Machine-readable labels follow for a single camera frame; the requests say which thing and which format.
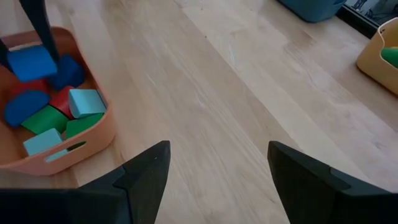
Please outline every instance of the blue block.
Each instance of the blue block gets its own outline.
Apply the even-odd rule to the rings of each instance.
[[[63,55],[58,63],[58,73],[50,77],[49,82],[56,90],[65,86],[78,87],[85,81],[83,68],[70,55]]]
[[[60,133],[55,129],[49,129],[48,131],[43,132],[42,134],[36,135],[26,141],[24,141],[24,147],[29,156],[33,156],[34,154],[38,154],[42,151],[50,149],[51,147],[60,144],[62,142],[62,138]],[[45,161],[50,162],[56,158],[59,158],[68,153],[66,149],[56,152],[51,156],[48,156]]]
[[[333,17],[346,0],[278,0],[304,21],[320,22]]]
[[[57,65],[43,45],[8,52],[7,59],[22,83],[57,74]]]
[[[49,103],[50,96],[43,91],[28,90],[6,103],[4,119],[12,127],[18,127],[27,118]]]
[[[105,113],[106,108],[96,90],[69,90],[69,109],[74,118]]]

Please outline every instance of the green block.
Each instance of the green block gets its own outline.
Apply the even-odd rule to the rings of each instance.
[[[55,128],[63,133],[67,128],[69,119],[54,107],[47,105],[25,120],[21,125],[35,134],[41,134]]]
[[[395,68],[398,68],[398,48],[383,48],[381,57]]]
[[[94,114],[80,119],[75,119],[67,123],[67,131],[65,133],[66,138],[74,137],[75,135],[82,133],[83,131],[89,129],[94,124],[96,124],[103,116],[103,113]],[[68,148],[69,151],[76,149],[77,147],[83,145],[85,142],[79,142],[78,144]]]

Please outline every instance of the orange plastic bin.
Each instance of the orange plastic bin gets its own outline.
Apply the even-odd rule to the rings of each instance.
[[[34,156],[28,156],[23,142],[33,137],[34,134],[22,127],[12,128],[4,121],[3,111],[8,100],[7,90],[11,85],[17,82],[17,78],[0,65],[0,169],[13,170],[32,175],[56,174],[105,149],[116,134],[112,103],[95,77],[91,74],[90,69],[79,51],[75,38],[68,30],[60,27],[53,27],[52,34],[60,55],[70,54],[85,69],[85,82],[79,86],[79,88],[97,89],[106,105],[106,112],[102,119],[90,129],[44,152]],[[40,38],[36,31],[31,31],[2,37],[2,41],[8,48],[11,48],[40,42]],[[48,156],[81,142],[85,142],[84,145],[68,152],[64,156],[54,161],[45,161],[45,158]]]

